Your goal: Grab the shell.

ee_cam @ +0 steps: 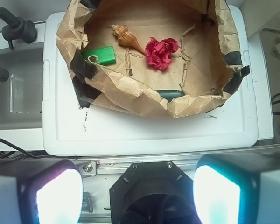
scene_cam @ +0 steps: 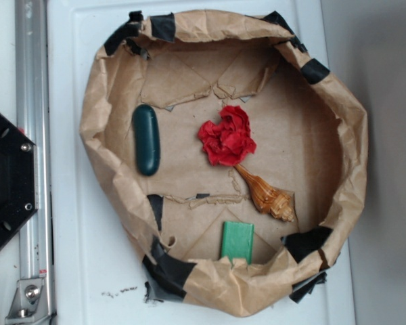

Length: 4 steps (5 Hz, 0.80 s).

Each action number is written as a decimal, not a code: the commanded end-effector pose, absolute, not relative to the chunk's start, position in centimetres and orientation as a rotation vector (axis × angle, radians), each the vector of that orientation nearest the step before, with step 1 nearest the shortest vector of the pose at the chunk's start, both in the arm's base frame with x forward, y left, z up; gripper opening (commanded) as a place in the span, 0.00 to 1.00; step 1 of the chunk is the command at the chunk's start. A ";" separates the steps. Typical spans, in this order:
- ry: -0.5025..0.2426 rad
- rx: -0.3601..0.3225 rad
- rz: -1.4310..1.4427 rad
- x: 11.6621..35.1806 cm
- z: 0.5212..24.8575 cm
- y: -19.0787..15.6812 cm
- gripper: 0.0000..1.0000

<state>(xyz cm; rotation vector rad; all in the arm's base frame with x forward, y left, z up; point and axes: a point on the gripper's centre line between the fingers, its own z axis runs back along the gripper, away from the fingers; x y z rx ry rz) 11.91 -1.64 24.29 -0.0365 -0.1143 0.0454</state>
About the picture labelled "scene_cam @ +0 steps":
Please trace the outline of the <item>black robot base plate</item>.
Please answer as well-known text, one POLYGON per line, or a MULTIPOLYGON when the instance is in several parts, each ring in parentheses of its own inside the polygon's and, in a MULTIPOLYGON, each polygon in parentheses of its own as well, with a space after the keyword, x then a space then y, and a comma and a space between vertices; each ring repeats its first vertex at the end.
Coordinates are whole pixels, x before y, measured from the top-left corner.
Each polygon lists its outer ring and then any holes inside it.
POLYGON ((0 113, 0 251, 37 212, 36 149, 0 113))

